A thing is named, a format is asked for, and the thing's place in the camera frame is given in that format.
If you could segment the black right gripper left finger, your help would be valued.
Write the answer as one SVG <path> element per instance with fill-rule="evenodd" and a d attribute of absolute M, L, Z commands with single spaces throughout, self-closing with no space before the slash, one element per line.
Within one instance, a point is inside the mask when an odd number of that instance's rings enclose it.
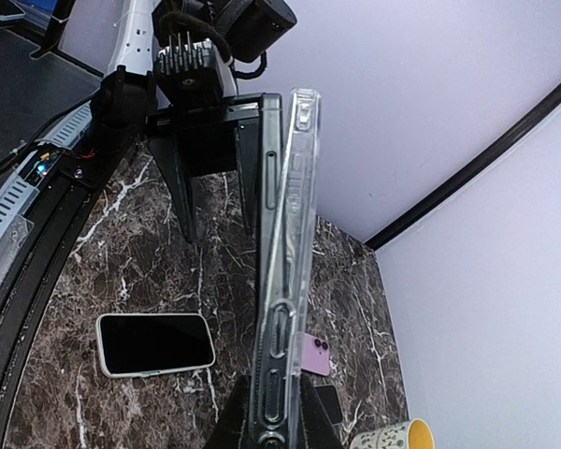
<path fill-rule="evenodd" d="M 252 377 L 241 375 L 223 407 L 219 420 L 205 443 L 206 449 L 252 448 Z"/>

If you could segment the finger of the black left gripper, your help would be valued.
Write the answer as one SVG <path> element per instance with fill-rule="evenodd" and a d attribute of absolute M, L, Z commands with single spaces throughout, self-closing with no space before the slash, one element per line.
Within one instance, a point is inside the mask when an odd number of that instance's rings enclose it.
<path fill-rule="evenodd" d="M 256 184 L 259 173 L 259 126 L 238 125 L 235 129 L 237 177 L 243 224 L 252 234 L 256 217 Z"/>
<path fill-rule="evenodd" d="M 152 137 L 149 149 L 172 198 L 180 231 L 188 243 L 196 239 L 192 177 L 175 135 Z"/>

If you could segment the clear magsafe phone case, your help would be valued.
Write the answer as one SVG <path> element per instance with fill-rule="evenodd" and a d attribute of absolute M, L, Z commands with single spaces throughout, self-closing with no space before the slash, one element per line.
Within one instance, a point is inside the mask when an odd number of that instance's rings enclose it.
<path fill-rule="evenodd" d="M 275 230 L 282 279 L 274 295 L 274 312 L 285 331 L 285 440 L 297 446 L 300 418 L 302 337 L 308 313 L 312 244 L 316 222 L 315 175 L 320 147 L 321 96 L 313 89 L 292 91 L 281 166 Z"/>

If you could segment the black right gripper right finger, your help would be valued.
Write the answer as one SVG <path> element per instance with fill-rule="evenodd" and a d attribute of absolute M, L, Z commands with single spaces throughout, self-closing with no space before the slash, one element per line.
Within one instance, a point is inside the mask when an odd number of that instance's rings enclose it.
<path fill-rule="evenodd" d="M 298 447 L 308 449 L 342 449 L 324 406 L 307 376 L 300 379 L 300 420 Z"/>

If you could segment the black phone dark case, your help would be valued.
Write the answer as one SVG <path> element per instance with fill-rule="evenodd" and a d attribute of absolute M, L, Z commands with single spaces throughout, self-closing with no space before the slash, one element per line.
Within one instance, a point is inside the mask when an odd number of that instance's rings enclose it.
<path fill-rule="evenodd" d="M 330 375 L 330 349 L 326 340 L 303 334 L 301 369 L 323 377 Z"/>

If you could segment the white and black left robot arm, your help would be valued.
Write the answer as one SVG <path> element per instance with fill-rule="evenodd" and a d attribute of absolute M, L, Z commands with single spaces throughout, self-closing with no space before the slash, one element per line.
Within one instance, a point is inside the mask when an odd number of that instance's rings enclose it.
<path fill-rule="evenodd" d="M 129 1 L 116 50 L 85 102 L 87 129 L 71 144 L 34 142 L 33 181 L 52 168 L 95 187 L 118 153 L 142 135 L 165 181 L 187 241 L 196 237 L 193 184 L 236 172 L 243 224 L 259 244 L 275 235 L 282 159 L 278 94 L 239 94 L 267 66 L 267 50 L 295 26 L 282 1 Z"/>

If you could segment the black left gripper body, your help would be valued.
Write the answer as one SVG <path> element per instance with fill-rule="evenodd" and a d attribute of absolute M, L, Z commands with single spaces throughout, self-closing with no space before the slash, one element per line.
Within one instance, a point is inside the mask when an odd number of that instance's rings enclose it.
<path fill-rule="evenodd" d="M 225 98 L 201 109 L 168 107 L 148 117 L 153 158 L 167 174 L 202 177 L 227 171 L 255 172 L 260 151 L 261 94 Z"/>

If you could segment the black phone grey case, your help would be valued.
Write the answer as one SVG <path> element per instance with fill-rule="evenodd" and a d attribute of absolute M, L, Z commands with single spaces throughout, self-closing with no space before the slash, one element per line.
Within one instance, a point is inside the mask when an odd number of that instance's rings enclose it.
<path fill-rule="evenodd" d="M 243 446 L 280 448 L 285 440 L 284 372 L 286 344 L 282 321 L 274 312 L 274 295 L 282 279 L 275 230 L 282 165 L 282 100 L 262 94 L 259 105 L 256 246 L 258 289 L 249 414 Z"/>

